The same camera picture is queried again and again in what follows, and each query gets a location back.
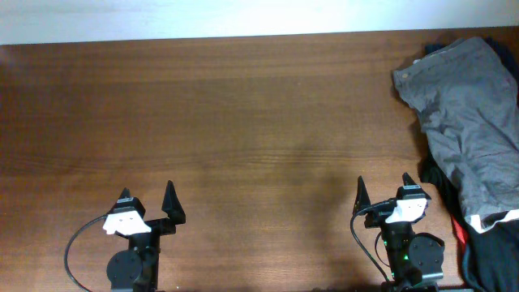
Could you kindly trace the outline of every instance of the gray garment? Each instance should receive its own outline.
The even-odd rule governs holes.
[[[478,37],[458,40],[394,71],[393,79],[417,110],[432,156],[460,191],[467,223],[476,227],[474,215],[519,209],[517,84],[494,50]]]

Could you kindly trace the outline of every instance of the gray cloth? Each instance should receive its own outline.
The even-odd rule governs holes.
[[[491,226],[479,219],[518,210],[517,84],[492,48],[478,37],[458,40],[394,71],[393,79],[417,111],[432,156],[459,190],[467,223],[482,233]],[[519,211],[507,215],[514,219]]]

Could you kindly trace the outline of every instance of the dark fabric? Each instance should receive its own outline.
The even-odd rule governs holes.
[[[512,74],[513,78],[517,81],[519,87],[519,66],[512,52],[507,48],[506,45],[501,45],[498,41],[494,41],[491,37],[487,37],[485,42],[497,53],[501,59],[503,66]],[[425,46],[425,54],[431,54],[439,49],[446,47],[444,44],[431,44]],[[519,96],[517,97],[517,106],[519,106]]]
[[[476,232],[463,220],[457,190],[431,152],[423,161],[420,180],[438,188],[447,210],[469,234],[461,262],[467,285],[484,291],[519,291],[519,221],[497,223],[484,234]]]

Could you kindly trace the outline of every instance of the white label on robot arm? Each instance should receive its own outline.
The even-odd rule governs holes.
[[[152,231],[137,211],[109,214],[103,229],[107,234],[114,234],[117,231],[126,236]]]
[[[386,218],[386,223],[412,222],[420,218],[427,206],[427,199],[397,200],[397,206],[391,216]]]

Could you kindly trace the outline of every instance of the brown wooden surface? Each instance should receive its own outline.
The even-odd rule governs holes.
[[[168,179],[187,223],[161,240],[163,290],[378,285],[350,233],[356,178],[385,200],[427,150],[390,72],[473,35],[519,51],[511,28],[0,47],[0,290],[77,290],[70,236],[124,187],[162,217]],[[445,240],[440,284],[460,284],[449,216],[424,188],[415,230]],[[356,226],[373,251],[378,231]],[[107,291],[126,244],[95,225],[71,269]]]

